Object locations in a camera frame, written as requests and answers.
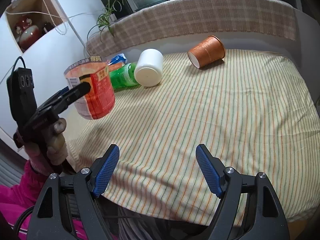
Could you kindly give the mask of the pink sleeve forearm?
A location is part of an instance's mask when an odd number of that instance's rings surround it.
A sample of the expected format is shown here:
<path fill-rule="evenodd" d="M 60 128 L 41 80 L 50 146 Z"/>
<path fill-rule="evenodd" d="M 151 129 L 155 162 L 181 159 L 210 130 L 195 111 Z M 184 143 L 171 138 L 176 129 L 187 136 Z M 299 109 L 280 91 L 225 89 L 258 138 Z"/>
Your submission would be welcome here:
<path fill-rule="evenodd" d="M 23 222 L 18 236 L 12 231 L 17 219 L 29 207 L 35 205 L 47 180 L 47 176 L 36 172 L 31 162 L 24 166 L 24 174 L 18 185 L 1 186 L 1 239 L 26 239 L 30 217 Z"/>

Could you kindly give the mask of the person's left hand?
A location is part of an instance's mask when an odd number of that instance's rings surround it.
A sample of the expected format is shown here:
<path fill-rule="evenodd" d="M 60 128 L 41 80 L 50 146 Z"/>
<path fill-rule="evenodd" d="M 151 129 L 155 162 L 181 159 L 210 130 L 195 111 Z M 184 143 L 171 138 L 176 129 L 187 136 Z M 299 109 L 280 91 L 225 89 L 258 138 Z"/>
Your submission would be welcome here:
<path fill-rule="evenodd" d="M 66 120 L 60 118 L 57 122 L 42 131 L 42 137 L 47 147 L 46 156 L 48 160 L 42 155 L 36 143 L 21 142 L 26 154 L 29 156 L 30 165 L 35 172 L 48 176 L 53 173 L 53 168 L 50 165 L 58 166 L 66 160 L 68 151 L 65 137 L 63 136 L 66 127 Z"/>

